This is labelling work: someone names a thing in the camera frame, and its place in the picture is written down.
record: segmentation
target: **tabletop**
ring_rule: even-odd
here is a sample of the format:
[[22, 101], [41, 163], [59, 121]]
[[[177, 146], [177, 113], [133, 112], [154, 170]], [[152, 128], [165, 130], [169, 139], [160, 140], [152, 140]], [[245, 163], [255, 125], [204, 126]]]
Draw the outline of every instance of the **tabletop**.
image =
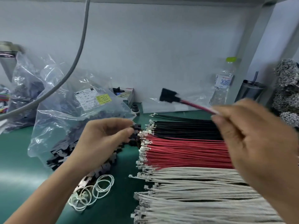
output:
[[[148, 124], [149, 114], [142, 114], [141, 104], [138, 104], [140, 116], [134, 119], [135, 123]], [[193, 119], [210, 119], [210, 114], [204, 111], [188, 111], [163, 113]], [[0, 135], [0, 223], [5, 222], [9, 216], [46, 180], [53, 172], [46, 169], [41, 161], [27, 155], [33, 127], [27, 127]], [[77, 223], [113, 223], [132, 224], [130, 214], [138, 205], [134, 200], [134, 192], [143, 191], [145, 182], [131, 179], [128, 176], [137, 174], [136, 160], [139, 152], [137, 147], [125, 146], [118, 153], [117, 162], [111, 167], [110, 174], [114, 176], [115, 183], [109, 194], [97, 200], [84, 212], [76, 212], [66, 205], [58, 224]]]

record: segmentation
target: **white wire bundle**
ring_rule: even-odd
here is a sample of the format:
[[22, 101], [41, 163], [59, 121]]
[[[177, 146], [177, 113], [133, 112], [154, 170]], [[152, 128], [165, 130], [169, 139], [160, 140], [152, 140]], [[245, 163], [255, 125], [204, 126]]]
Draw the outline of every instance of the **white wire bundle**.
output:
[[[111, 181], [103, 179], [105, 177], [110, 177]], [[108, 182], [109, 185], [106, 188], [101, 188], [99, 183], [101, 182]], [[106, 196], [109, 192], [111, 187], [114, 184], [114, 177], [110, 174], [104, 174], [100, 176], [95, 185], [86, 186], [81, 190], [81, 193], [78, 195], [77, 192], [73, 193], [69, 198], [69, 205], [72, 206], [76, 211], [84, 211], [87, 206], [94, 204], [97, 199], [101, 199]]]
[[143, 171], [134, 178], [154, 185], [134, 195], [140, 204], [132, 214], [136, 224], [283, 223], [236, 170], [148, 167]]

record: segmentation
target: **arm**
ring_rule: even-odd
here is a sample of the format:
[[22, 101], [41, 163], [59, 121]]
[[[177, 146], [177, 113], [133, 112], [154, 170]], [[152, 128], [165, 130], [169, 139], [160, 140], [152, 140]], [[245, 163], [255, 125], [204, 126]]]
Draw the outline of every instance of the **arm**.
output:
[[127, 119], [102, 119], [87, 123], [76, 148], [26, 200], [5, 224], [54, 224], [81, 179], [98, 169], [134, 130]]
[[212, 117], [234, 167], [287, 224], [299, 220], [296, 131], [252, 100], [215, 107]]

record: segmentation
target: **cardboard box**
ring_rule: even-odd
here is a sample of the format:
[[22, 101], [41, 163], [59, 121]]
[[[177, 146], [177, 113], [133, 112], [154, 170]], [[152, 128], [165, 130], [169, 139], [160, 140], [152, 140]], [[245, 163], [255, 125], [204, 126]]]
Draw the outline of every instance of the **cardboard box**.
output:
[[132, 108], [134, 102], [134, 88], [120, 88], [125, 92], [118, 93], [117, 97], [121, 99], [129, 108]]

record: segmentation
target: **hand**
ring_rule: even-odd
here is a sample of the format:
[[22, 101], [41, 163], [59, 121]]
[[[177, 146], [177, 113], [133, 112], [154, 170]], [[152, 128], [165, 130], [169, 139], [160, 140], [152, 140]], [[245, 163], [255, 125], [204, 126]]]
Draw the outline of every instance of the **hand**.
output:
[[82, 173], [82, 177], [98, 169], [122, 142], [134, 133], [129, 119], [109, 118], [89, 121], [66, 163]]
[[296, 131], [252, 100], [213, 108], [221, 116], [212, 120], [244, 180], [267, 200], [294, 196], [286, 193], [299, 184]]

